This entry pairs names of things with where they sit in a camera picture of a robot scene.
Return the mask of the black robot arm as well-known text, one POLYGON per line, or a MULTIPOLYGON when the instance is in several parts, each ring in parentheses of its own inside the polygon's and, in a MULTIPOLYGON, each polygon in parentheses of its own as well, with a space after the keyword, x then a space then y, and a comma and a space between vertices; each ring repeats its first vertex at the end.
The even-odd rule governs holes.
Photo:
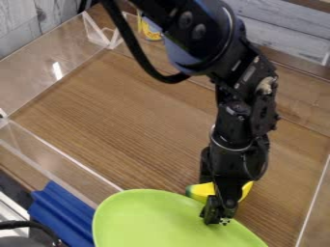
POLYGON ((245 36, 224 0, 129 0, 164 36, 166 57, 180 72, 215 86, 217 114, 201 150, 203 222, 225 225, 237 212, 241 188, 268 168, 275 111, 275 67, 245 36))

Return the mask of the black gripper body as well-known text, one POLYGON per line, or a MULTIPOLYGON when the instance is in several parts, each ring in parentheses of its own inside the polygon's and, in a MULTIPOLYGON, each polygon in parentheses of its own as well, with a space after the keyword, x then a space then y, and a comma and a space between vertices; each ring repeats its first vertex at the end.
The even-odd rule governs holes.
POLYGON ((268 135, 245 143, 231 143, 215 131, 209 133, 209 167, 215 194, 223 201, 239 202, 241 187, 256 181, 268 169, 268 135))

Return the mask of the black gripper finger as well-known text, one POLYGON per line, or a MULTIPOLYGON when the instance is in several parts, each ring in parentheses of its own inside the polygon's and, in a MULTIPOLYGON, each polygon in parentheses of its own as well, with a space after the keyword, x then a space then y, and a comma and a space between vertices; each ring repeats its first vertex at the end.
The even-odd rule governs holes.
POLYGON ((200 155, 200 183, 212 182, 212 171, 209 167, 209 147, 201 150, 200 155))
POLYGON ((205 197, 205 203, 201 208, 200 218, 205 225, 227 226, 237 211, 237 201, 228 199, 223 201, 216 195, 205 197))

